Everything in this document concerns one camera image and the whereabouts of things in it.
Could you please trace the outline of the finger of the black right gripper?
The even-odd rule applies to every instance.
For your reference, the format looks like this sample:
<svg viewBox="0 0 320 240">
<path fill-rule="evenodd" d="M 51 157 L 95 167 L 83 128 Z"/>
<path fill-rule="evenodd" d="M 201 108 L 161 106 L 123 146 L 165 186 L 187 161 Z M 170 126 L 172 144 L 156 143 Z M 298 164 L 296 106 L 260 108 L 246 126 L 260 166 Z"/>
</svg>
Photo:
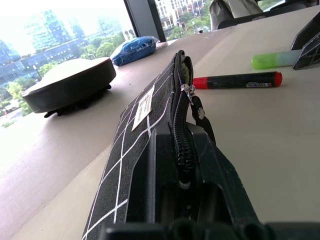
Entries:
<svg viewBox="0 0 320 240">
<path fill-rule="evenodd" d="M 301 50 L 318 33 L 320 33 L 320 12 L 295 36 L 290 50 Z"/>
<path fill-rule="evenodd" d="M 292 68 L 294 70 L 301 70 L 318 63 L 320 63 L 320 32 L 303 46 Z"/>
</svg>

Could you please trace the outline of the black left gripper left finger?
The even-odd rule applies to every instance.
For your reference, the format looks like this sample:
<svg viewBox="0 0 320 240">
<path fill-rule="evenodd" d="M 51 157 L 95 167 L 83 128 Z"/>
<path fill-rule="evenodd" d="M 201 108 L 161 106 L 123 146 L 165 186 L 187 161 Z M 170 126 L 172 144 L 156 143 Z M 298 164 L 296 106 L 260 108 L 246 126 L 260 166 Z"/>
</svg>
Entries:
<svg viewBox="0 0 320 240">
<path fill-rule="evenodd" d="M 171 223 L 177 208 L 178 172 L 171 128 L 162 123 L 134 165 L 126 223 Z"/>
</svg>

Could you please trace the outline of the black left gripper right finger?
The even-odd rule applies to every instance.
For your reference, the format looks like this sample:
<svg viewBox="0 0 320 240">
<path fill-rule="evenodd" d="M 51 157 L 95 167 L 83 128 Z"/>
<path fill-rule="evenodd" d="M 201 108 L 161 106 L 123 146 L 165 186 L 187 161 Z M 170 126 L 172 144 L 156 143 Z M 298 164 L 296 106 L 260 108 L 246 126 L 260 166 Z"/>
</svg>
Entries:
<svg viewBox="0 0 320 240">
<path fill-rule="evenodd" d="M 226 156 L 205 130 L 189 123 L 201 175 L 198 223 L 258 223 L 259 219 Z"/>
</svg>

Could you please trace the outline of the black grid zipper pouch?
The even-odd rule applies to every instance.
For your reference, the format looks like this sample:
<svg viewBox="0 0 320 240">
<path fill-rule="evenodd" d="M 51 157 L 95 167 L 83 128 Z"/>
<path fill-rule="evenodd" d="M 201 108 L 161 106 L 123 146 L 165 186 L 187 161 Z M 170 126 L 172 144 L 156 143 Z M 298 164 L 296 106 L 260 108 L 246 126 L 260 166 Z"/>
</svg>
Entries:
<svg viewBox="0 0 320 240">
<path fill-rule="evenodd" d="M 187 115 L 182 106 L 195 107 L 196 124 L 214 138 L 210 121 L 194 95 L 193 84 L 192 60 L 179 50 L 121 114 L 81 240 L 98 240 L 103 223 L 125 220 L 132 172 L 156 127 L 167 124 L 173 129 L 173 149 L 180 149 L 187 139 L 181 133 Z"/>
</svg>

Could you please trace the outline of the green highlighter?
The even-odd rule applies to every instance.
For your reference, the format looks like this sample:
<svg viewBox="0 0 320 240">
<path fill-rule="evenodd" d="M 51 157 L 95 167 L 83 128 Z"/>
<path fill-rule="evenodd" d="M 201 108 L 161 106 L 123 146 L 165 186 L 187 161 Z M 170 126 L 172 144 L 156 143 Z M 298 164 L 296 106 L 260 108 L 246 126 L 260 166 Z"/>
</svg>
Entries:
<svg viewBox="0 0 320 240">
<path fill-rule="evenodd" d="M 273 69 L 293 66 L 302 50 L 257 54 L 252 57 L 251 66 L 254 70 Z"/>
</svg>

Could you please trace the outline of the red marker with black barrel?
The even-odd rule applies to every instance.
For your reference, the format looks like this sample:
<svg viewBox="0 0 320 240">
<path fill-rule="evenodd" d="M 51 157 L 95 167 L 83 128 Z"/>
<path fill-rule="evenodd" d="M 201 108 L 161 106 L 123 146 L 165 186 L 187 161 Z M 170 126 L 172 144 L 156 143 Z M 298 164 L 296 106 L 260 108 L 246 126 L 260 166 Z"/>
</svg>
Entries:
<svg viewBox="0 0 320 240">
<path fill-rule="evenodd" d="M 196 77 L 193 85 L 196 89 L 240 89 L 240 88 L 276 88 L 282 84 L 280 72 L 259 72 L 220 76 Z"/>
</svg>

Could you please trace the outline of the black chair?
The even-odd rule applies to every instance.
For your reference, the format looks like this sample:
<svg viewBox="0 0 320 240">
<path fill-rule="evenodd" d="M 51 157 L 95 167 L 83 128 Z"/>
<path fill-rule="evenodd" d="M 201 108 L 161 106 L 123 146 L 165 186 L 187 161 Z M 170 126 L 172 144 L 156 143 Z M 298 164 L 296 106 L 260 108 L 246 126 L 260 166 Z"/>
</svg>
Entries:
<svg viewBox="0 0 320 240">
<path fill-rule="evenodd" d="M 260 19 L 265 19 L 265 18 L 269 18 L 269 17 L 274 17 L 277 15 L 282 15 L 285 14 L 284 12 L 264 12 L 264 13 L 260 13 L 260 14 L 254 14 L 254 15 L 249 15 L 249 16 L 244 16 L 244 17 L 239 17 L 239 18 L 233 18 L 233 19 L 228 19 L 228 20 L 224 20 L 222 21 L 217 29 L 221 30 L 221 29 L 225 29 L 228 27 L 232 27 L 232 26 L 236 26 L 236 25 L 240 25 L 240 24 L 244 24 L 244 23 L 248 23 L 248 22 L 252 22 L 252 21 L 256 21 L 256 20 L 260 20 Z"/>
</svg>

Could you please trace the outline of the grey garment on chair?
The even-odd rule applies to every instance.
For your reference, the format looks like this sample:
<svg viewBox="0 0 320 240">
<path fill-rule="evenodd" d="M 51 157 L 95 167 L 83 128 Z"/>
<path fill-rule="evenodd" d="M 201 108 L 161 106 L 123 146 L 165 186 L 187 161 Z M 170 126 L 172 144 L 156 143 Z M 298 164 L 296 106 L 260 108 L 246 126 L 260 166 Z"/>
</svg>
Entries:
<svg viewBox="0 0 320 240">
<path fill-rule="evenodd" d="M 212 31 L 225 20 L 231 20 L 263 13 L 255 0 L 212 0 L 209 5 Z"/>
</svg>

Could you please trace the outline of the dark round robot vacuum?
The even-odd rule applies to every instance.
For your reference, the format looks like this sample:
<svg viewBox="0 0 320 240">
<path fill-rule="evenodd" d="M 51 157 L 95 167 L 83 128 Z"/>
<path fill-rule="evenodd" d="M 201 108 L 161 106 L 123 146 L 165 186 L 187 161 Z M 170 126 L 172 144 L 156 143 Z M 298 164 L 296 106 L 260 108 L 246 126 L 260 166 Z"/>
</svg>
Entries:
<svg viewBox="0 0 320 240">
<path fill-rule="evenodd" d="M 66 115 L 87 109 L 112 88 L 116 70 L 109 57 L 76 58 L 49 70 L 41 81 L 24 90 L 22 99 L 35 114 Z"/>
</svg>

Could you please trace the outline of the blue cloth bundle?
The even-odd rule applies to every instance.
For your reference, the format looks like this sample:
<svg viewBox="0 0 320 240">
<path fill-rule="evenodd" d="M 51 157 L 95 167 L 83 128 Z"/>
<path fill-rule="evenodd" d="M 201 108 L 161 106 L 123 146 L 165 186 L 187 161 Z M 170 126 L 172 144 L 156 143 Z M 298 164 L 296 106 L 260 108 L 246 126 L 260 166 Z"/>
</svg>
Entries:
<svg viewBox="0 0 320 240">
<path fill-rule="evenodd" d="M 154 36 L 141 36 L 123 42 L 111 54 L 113 65 L 121 67 L 151 55 L 159 40 Z"/>
</svg>

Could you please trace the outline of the dark window frame post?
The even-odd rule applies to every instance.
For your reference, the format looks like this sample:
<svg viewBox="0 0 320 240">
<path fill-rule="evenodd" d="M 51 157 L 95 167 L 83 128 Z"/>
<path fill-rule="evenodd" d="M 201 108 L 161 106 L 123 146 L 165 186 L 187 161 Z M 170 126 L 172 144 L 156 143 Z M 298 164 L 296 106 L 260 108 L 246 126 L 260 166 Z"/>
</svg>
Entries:
<svg viewBox="0 0 320 240">
<path fill-rule="evenodd" d="M 123 0 L 137 37 L 153 36 L 166 42 L 155 0 Z"/>
</svg>

